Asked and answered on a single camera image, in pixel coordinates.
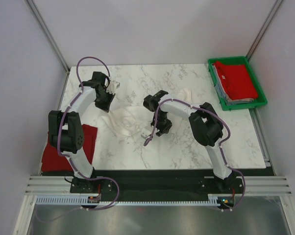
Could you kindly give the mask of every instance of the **red fabric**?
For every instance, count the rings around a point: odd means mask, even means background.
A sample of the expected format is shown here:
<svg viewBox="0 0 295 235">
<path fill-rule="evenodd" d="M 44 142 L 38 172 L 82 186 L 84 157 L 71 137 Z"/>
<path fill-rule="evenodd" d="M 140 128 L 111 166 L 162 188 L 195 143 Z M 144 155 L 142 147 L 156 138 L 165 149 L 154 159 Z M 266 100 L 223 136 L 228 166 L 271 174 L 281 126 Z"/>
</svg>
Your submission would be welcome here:
<svg viewBox="0 0 295 235">
<path fill-rule="evenodd" d="M 84 133 L 83 150 L 89 163 L 92 164 L 98 129 L 85 124 L 82 125 L 82 129 Z M 73 171 L 67 159 L 65 157 L 60 157 L 57 153 L 57 149 L 52 147 L 49 142 L 43 153 L 41 170 L 43 172 Z"/>
<path fill-rule="evenodd" d="M 214 65 L 225 92 L 232 100 L 258 97 L 245 65 L 224 65 L 219 61 Z"/>
</svg>

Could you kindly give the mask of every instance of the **table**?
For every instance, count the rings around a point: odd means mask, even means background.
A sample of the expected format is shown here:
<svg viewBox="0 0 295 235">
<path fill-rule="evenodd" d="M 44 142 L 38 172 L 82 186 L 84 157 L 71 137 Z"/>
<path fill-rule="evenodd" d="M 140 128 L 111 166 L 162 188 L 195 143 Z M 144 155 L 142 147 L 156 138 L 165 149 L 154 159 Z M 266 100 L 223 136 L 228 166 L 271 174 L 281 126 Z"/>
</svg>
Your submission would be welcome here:
<svg viewBox="0 0 295 235">
<path fill-rule="evenodd" d="M 77 92 L 79 81 L 72 67 L 62 105 Z M 110 110 L 124 106 L 142 106 L 148 94 L 165 90 L 175 96 L 183 88 L 192 90 L 193 103 L 209 102 L 229 125 L 231 138 L 223 144 L 230 166 L 235 168 L 265 168 L 264 158 L 248 110 L 223 111 L 205 64 L 191 65 L 130 65 L 109 66 L 111 80 L 120 82 Z M 89 80 L 93 71 L 107 74 L 104 66 L 79 68 L 82 80 Z M 105 112 L 92 103 L 81 117 L 82 124 L 98 127 L 93 158 L 95 169 L 210 169 L 212 164 L 203 146 L 193 137 L 190 125 L 180 120 L 176 132 L 155 136 L 143 147 L 140 134 L 121 138 L 104 122 Z M 153 113 L 148 113 L 152 121 Z"/>
</svg>

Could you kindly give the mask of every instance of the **white vent strip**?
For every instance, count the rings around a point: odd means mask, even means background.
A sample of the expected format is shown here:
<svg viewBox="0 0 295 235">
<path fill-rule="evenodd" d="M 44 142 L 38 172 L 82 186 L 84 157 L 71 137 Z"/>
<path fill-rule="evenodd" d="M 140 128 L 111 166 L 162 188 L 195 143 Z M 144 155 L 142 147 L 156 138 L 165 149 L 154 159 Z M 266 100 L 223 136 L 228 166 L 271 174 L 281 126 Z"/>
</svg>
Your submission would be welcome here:
<svg viewBox="0 0 295 235">
<path fill-rule="evenodd" d="M 111 202 L 100 202 L 99 205 L 107 205 Z M 88 196 L 37 196 L 37 205 L 98 205 L 88 203 Z M 217 197 L 209 196 L 208 201 L 167 201 L 167 202 L 116 202 L 119 206 L 219 206 Z"/>
</svg>

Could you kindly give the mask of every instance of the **gray floor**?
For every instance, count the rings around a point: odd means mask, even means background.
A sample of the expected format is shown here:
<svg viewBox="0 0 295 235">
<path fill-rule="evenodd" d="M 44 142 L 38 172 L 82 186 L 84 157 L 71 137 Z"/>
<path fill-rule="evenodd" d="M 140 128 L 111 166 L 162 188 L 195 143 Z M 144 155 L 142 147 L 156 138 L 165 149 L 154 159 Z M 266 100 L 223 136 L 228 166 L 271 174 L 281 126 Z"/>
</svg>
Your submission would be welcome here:
<svg viewBox="0 0 295 235">
<path fill-rule="evenodd" d="M 36 206 L 48 220 L 75 206 Z M 206 207 L 115 206 L 77 210 L 51 222 L 32 218 L 33 235 L 289 235 L 279 198 L 245 197 L 233 212 Z"/>
</svg>

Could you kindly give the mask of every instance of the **red mat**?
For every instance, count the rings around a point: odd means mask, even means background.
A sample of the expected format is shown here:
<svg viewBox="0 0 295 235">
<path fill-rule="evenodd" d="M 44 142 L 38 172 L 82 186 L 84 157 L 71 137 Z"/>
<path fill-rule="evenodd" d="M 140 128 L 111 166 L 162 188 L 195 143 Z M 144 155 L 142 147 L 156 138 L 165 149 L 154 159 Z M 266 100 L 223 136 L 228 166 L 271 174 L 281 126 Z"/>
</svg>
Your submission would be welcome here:
<svg viewBox="0 0 295 235">
<path fill-rule="evenodd" d="M 86 124 L 82 125 L 82 129 L 84 133 L 83 150 L 89 163 L 92 164 L 98 129 Z M 57 153 L 57 149 L 52 147 L 49 142 L 43 153 L 41 170 L 42 172 L 74 171 L 68 160 L 65 157 L 60 157 Z"/>
</svg>

